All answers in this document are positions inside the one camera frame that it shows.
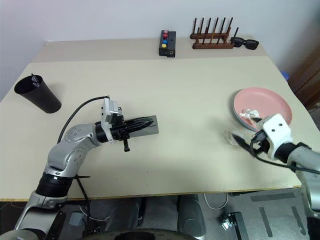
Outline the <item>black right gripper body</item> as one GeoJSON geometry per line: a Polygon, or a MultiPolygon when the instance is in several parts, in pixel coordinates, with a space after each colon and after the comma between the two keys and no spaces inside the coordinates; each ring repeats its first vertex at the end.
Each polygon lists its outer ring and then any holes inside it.
{"type": "Polygon", "coordinates": [[[270,149],[270,143],[267,140],[267,134],[260,130],[258,131],[250,141],[249,152],[252,156],[257,156],[260,153],[268,153],[270,149]],[[258,144],[259,148],[255,149],[254,145],[258,144]]]}

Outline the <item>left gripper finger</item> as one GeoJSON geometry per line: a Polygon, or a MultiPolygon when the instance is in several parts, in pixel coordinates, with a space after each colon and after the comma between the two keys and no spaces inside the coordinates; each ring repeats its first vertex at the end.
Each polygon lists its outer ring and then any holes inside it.
{"type": "Polygon", "coordinates": [[[149,126],[150,126],[149,123],[126,124],[126,130],[127,131],[140,131],[140,130],[145,129],[149,126]]]}
{"type": "Polygon", "coordinates": [[[137,117],[132,119],[127,119],[125,123],[127,125],[151,125],[154,122],[152,117],[137,117]]]}

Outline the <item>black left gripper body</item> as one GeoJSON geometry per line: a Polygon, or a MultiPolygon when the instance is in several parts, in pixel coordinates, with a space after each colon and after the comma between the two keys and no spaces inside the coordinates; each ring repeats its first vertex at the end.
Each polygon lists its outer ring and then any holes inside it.
{"type": "Polygon", "coordinates": [[[128,128],[123,118],[119,118],[111,128],[111,134],[114,140],[123,141],[124,151],[129,152],[128,145],[129,133],[128,128]]]}

